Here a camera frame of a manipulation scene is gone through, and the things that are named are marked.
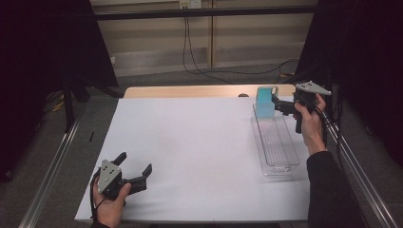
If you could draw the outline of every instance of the wooden table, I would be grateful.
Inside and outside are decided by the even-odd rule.
[[[256,97],[258,87],[277,86],[279,96],[292,96],[293,85],[181,85],[130,87],[125,98],[238,97],[241,93]]]

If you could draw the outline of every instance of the electrical outlet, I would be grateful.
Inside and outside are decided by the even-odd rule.
[[[190,0],[190,8],[191,9],[201,9],[202,0]]]
[[[190,9],[190,0],[180,0],[179,9]]]
[[[116,63],[115,56],[110,57],[110,63],[112,63],[112,65],[114,65]]]

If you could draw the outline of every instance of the wall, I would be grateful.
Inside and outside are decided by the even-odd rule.
[[[179,1],[92,0],[95,12],[176,10]],[[317,0],[203,0],[203,8],[315,5]],[[189,18],[199,68],[262,65],[298,58],[312,14]],[[100,29],[117,76],[183,70],[184,19],[101,21]],[[193,62],[188,51],[185,63]]]

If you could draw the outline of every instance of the person's arm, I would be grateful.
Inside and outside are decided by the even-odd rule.
[[[130,192],[131,184],[125,184],[115,200],[106,199],[102,193],[98,193],[98,179],[94,182],[93,196],[97,207],[98,222],[94,222],[91,228],[115,228],[121,223],[124,211],[125,198]]]
[[[326,104],[317,94],[317,107],[323,111]],[[302,137],[311,155],[307,161],[311,182],[311,201],[308,212],[310,228],[366,227],[359,205],[352,195],[350,183],[338,168],[332,154],[326,151],[322,140],[321,120],[317,113],[296,103],[302,116]]]
[[[311,182],[308,226],[366,227],[350,183],[328,151],[317,152],[307,161]]]

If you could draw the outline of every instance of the human hand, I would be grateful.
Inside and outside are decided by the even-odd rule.
[[[124,211],[125,198],[130,192],[131,184],[125,184],[115,200],[106,199],[104,194],[98,193],[98,180],[95,180],[93,186],[93,196],[95,205],[98,206],[98,221],[111,228],[118,227],[121,223],[122,213]]]
[[[326,103],[319,94],[316,94],[317,108],[323,111]],[[302,115],[302,137],[310,155],[326,150],[322,140],[322,122],[315,111],[309,113],[308,109],[300,103],[295,103],[295,108]]]

